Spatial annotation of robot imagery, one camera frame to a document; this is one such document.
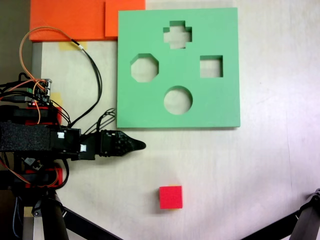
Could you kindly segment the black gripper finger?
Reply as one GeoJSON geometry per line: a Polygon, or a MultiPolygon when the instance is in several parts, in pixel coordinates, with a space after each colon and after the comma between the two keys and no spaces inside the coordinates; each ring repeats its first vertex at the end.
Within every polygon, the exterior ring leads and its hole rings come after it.
{"type": "Polygon", "coordinates": [[[118,146],[116,149],[116,156],[117,157],[122,157],[125,156],[128,153],[134,152],[134,151],[138,151],[140,150],[139,147],[136,146],[132,146],[132,145],[121,145],[118,146]]]}
{"type": "Polygon", "coordinates": [[[116,138],[116,143],[120,148],[146,148],[143,141],[134,139],[122,131],[117,131],[116,138]]]}

